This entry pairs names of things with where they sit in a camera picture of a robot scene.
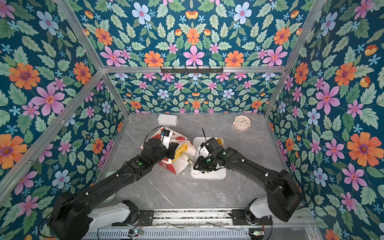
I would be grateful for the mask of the red white paper bag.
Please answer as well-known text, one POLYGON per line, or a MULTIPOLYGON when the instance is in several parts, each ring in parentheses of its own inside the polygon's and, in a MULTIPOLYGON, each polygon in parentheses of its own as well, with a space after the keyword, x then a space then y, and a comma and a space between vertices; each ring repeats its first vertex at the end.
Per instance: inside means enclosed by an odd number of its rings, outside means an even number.
POLYGON ((155 164, 162 166, 175 175, 180 174, 188 166, 189 157, 193 157, 197 152, 186 136, 165 126, 158 126, 147 134, 141 146, 142 151, 145 148, 144 144, 148 145, 147 142, 150 139, 159 140, 161 146, 167 151, 162 160, 155 160, 155 164))

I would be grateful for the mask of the long twisted bread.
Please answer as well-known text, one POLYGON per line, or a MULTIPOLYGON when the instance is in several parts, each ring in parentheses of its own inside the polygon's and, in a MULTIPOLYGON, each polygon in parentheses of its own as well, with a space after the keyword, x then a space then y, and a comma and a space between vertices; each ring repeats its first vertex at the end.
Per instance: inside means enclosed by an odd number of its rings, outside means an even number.
POLYGON ((181 157, 181 155, 184 154, 187 150, 188 150, 188 145, 186 143, 180 144, 175 151, 175 157, 172 160, 172 162, 179 159, 181 157))

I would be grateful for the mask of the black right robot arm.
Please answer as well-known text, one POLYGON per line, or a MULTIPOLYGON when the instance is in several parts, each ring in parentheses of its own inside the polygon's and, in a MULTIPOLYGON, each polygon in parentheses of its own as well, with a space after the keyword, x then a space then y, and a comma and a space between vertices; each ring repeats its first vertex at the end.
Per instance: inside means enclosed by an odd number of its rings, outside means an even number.
POLYGON ((225 149, 215 138, 203 142, 194 170, 209 173, 223 168, 240 173, 264 189, 267 196, 254 199, 245 208, 246 219, 251 224, 268 216, 288 222, 304 199, 299 184, 286 170, 265 168, 233 148, 225 149))

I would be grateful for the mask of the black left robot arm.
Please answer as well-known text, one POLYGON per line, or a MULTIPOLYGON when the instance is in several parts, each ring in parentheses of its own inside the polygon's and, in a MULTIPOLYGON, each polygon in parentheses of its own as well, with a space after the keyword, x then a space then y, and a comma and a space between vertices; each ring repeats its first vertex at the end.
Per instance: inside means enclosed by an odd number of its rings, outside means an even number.
POLYGON ((111 195, 140 180, 164 159, 174 159, 178 143, 164 146, 151 138, 136 157, 126 161, 117 172, 75 194, 65 192, 56 200, 49 221, 50 229, 60 240, 80 240, 95 220, 89 214, 111 195))

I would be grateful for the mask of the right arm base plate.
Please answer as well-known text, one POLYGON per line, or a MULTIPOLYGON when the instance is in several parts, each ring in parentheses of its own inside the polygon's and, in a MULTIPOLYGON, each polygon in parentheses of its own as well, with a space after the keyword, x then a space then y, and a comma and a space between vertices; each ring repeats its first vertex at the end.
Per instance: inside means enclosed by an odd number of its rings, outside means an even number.
POLYGON ((273 224, 271 216, 257 218, 250 211, 243 209, 233 209, 229 216, 234 226, 271 226, 273 224))

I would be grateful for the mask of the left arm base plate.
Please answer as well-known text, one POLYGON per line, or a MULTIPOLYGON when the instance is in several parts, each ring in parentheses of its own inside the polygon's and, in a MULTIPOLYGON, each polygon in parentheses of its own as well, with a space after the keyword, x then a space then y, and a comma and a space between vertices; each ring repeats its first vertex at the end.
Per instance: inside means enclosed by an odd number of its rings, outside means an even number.
POLYGON ((113 227, 149 227, 152 226, 155 211, 135 210, 121 223, 113 223, 113 227))

